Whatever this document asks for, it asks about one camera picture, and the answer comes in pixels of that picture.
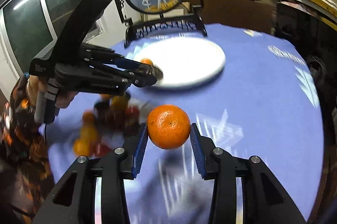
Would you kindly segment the person's left hand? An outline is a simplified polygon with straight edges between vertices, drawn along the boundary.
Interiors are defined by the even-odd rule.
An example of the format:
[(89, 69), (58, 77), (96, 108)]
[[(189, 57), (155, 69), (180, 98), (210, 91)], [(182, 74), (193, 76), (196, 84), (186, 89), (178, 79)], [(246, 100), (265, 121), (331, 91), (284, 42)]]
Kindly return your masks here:
[[(32, 106), (36, 106), (38, 91), (47, 91), (47, 80), (34, 75), (29, 76), (29, 81), (26, 85), (26, 94)], [(68, 91), (65, 94), (58, 95), (55, 106), (57, 108), (67, 108), (77, 94), (78, 92), (76, 91)]]

